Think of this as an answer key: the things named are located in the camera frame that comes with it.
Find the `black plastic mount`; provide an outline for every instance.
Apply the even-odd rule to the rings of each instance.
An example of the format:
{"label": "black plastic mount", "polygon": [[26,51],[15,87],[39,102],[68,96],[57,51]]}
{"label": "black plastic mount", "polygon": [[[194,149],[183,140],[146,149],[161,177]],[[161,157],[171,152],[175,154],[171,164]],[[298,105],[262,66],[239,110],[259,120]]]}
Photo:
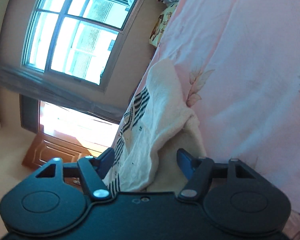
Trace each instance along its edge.
{"label": "black plastic mount", "polygon": [[[287,239],[281,230],[289,200],[240,160],[214,163],[179,149],[178,166],[189,181],[177,197],[171,192],[112,196],[101,179],[113,162],[109,148],[98,158],[46,163],[1,200],[10,232],[4,239]],[[64,177],[79,177],[83,194]],[[226,183],[210,190],[214,178]]]}

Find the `bed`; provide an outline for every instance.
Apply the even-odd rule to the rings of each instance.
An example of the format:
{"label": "bed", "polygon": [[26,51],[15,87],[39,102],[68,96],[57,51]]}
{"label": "bed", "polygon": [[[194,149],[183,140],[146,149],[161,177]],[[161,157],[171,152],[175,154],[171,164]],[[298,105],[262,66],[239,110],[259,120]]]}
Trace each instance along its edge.
{"label": "bed", "polygon": [[[282,190],[292,205],[284,231],[300,240],[300,0],[180,0],[122,119],[117,152],[127,148],[122,134],[137,116],[131,114],[133,104],[144,102],[143,111],[151,107],[148,74],[164,59],[174,66],[183,104],[200,122],[203,155],[222,163],[239,158]],[[124,183],[118,171],[135,165],[127,161],[129,154],[117,156],[119,166],[106,178],[113,191]],[[157,149],[154,172],[132,190],[164,190],[153,185],[159,177],[172,179],[165,169],[172,158],[166,155]]]}

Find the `window frame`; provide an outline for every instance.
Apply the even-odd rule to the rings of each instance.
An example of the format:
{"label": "window frame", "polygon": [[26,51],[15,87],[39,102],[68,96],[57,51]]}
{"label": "window frame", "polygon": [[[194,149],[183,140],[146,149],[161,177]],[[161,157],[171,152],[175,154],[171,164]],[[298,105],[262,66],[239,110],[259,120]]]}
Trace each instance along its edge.
{"label": "window frame", "polygon": [[[129,30],[130,30],[132,24],[137,16],[137,13],[140,10],[141,5],[143,4],[143,1],[144,0],[135,0],[134,1],[134,3],[131,6],[131,9],[129,10],[129,12],[127,14],[127,17],[125,18],[125,21],[122,24],[122,27],[117,28],[117,27],[113,27],[108,24],[104,24],[104,23],[95,21],[95,20],[68,14],[68,10],[71,6],[72,0],[65,0],[60,12],[53,12],[53,11],[49,11],[49,10],[45,10],[45,9],[40,9],[42,3],[44,3],[45,0],[37,0],[37,2],[35,3],[34,9],[32,11],[31,20],[29,22],[28,30],[26,33],[26,40],[25,40],[25,45],[24,45],[24,50],[23,50],[22,66],[26,70],[29,70],[32,73],[37,73],[41,76],[43,75],[43,76],[50,76],[53,78],[61,78],[67,82],[71,82],[71,83],[74,83],[77,85],[80,84],[82,86],[90,87],[90,88],[99,90],[104,93],[109,84],[114,67],[116,65],[117,59],[121,52],[122,46],[127,38],[127,35],[129,33]],[[45,65],[44,70],[38,69],[34,65],[29,63],[31,48],[32,48],[33,40],[34,40],[35,30],[36,30],[36,25],[38,24],[38,20],[39,20],[39,16],[40,16],[41,12],[53,13],[53,14],[58,15],[58,20],[56,22],[56,25],[55,25],[55,28],[53,31],[53,35],[51,38],[48,55],[47,55],[47,60],[46,60],[46,65]],[[105,29],[107,31],[118,32],[117,39],[115,40],[115,43],[111,50],[109,59],[106,63],[106,67],[102,74],[102,78],[100,79],[99,85],[96,83],[93,83],[93,82],[90,82],[90,81],[87,81],[87,80],[84,80],[84,79],[81,79],[78,77],[74,77],[74,76],[68,75],[66,73],[51,69],[53,54],[54,54],[54,50],[55,50],[55,47],[57,44],[58,35],[59,35],[61,25],[62,25],[65,17],[77,19],[77,20],[86,22],[88,24],[92,24],[97,28]]]}

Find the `metal rivet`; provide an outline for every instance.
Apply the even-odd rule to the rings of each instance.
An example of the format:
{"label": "metal rivet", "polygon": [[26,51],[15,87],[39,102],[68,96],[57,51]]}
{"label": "metal rivet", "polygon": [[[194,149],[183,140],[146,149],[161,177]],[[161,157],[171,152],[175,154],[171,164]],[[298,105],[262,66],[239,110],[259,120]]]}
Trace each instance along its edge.
{"label": "metal rivet", "polygon": [[183,197],[195,197],[197,195],[197,192],[193,189],[185,189],[181,191],[181,196]]}
{"label": "metal rivet", "polygon": [[109,191],[105,190],[105,189],[97,189],[93,192],[93,195],[96,198],[105,198],[108,197],[110,195]]}
{"label": "metal rivet", "polygon": [[149,197],[142,197],[141,201],[142,202],[148,202],[148,201],[150,201],[150,198]]}

